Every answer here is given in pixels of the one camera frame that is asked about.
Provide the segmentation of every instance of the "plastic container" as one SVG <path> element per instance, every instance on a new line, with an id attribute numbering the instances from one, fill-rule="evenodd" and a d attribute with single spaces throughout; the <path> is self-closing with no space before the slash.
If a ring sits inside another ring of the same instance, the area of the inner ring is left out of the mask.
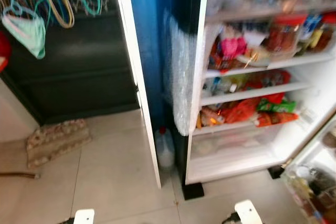
<path id="1" fill-rule="evenodd" d="M 310 50 L 313 52 L 321 52 L 329 44 L 333 32 L 336 30 L 336 12 L 324 14 L 322 23 L 321 28 L 314 31 L 318 36 L 316 41 L 310 44 Z"/>
<path id="2" fill-rule="evenodd" d="M 284 15 L 275 18 L 269 31 L 267 49 L 271 52 L 295 50 L 301 25 L 307 15 Z"/>
<path id="3" fill-rule="evenodd" d="M 175 148 L 172 134 L 166 127 L 160 127 L 159 130 L 155 131 L 155 148 L 160 169 L 172 170 L 175 162 Z"/>

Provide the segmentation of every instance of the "white floor tile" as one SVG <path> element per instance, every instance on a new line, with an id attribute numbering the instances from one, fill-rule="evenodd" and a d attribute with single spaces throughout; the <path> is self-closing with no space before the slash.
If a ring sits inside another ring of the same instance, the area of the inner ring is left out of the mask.
<path id="1" fill-rule="evenodd" d="M 174 206 L 171 180 L 157 188 L 147 141 L 145 129 L 137 128 L 84 146 L 73 214 L 93 208 L 100 222 Z"/>
<path id="2" fill-rule="evenodd" d="M 19 202 L 21 193 L 29 178 L 0 178 L 0 223 L 10 224 L 11 216 Z"/>
<path id="3" fill-rule="evenodd" d="M 176 195 L 176 201 L 184 202 L 181 189 L 181 182 L 177 171 L 172 172 L 172 181 Z M 260 170 L 254 173 L 223 178 L 212 182 L 202 183 L 205 198 L 217 197 L 220 195 L 233 194 L 237 191 L 250 191 L 269 185 L 272 182 L 267 170 Z"/>
<path id="4" fill-rule="evenodd" d="M 112 115 L 95 116 L 88 118 L 86 121 L 94 140 L 120 130 L 144 127 L 140 109 Z"/>
<path id="5" fill-rule="evenodd" d="M 102 224 L 179 224 L 178 216 L 177 208 L 171 207 Z"/>
<path id="6" fill-rule="evenodd" d="M 221 224 L 234 212 L 230 196 L 202 198 L 179 203 L 181 224 Z"/>
<path id="7" fill-rule="evenodd" d="M 80 150 L 46 164 L 40 179 L 28 180 L 10 224 L 56 224 L 70 217 Z"/>
<path id="8" fill-rule="evenodd" d="M 294 224 L 296 217 L 282 200 L 283 191 L 278 190 L 276 183 L 250 191 L 238 191 L 232 194 L 233 204 L 249 199 L 252 201 L 262 221 L 267 224 Z"/>
<path id="9" fill-rule="evenodd" d="M 0 171 L 26 171 L 26 141 L 10 141 L 0 143 Z"/>

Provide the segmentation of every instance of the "floor mat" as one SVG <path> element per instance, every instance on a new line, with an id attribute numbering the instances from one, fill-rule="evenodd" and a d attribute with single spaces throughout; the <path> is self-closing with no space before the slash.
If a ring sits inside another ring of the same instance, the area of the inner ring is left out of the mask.
<path id="1" fill-rule="evenodd" d="M 46 125 L 27 140 L 28 168 L 35 168 L 91 141 L 84 119 Z"/>

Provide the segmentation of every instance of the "white plastic jug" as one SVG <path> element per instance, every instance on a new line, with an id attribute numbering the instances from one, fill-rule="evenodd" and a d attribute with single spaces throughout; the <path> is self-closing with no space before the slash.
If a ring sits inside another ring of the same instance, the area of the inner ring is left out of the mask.
<path id="1" fill-rule="evenodd" d="M 166 127 L 155 131 L 155 148 L 160 169 L 171 170 L 174 167 L 175 148 L 172 134 Z"/>

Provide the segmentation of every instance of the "refrigerator door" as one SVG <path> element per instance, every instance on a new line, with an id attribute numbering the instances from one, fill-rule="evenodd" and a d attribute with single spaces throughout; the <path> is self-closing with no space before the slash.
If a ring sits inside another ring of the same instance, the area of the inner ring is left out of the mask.
<path id="1" fill-rule="evenodd" d="M 147 102 L 146 89 L 143 79 L 143 72 L 141 67 L 140 52 L 138 46 L 137 32 L 135 30 L 134 16 L 131 0 L 118 0 L 120 15 L 122 19 L 127 50 L 130 58 L 130 64 L 133 73 L 134 84 L 138 87 L 137 96 L 139 106 L 142 110 L 142 115 L 145 121 L 146 131 L 148 135 L 148 142 L 152 155 L 153 168 L 158 188 L 161 188 L 160 174 L 158 162 L 156 159 L 154 137 L 152 131 L 152 124 L 149 114 L 149 107 Z"/>
<path id="2" fill-rule="evenodd" d="M 309 223 L 336 223 L 336 114 L 281 178 Z"/>

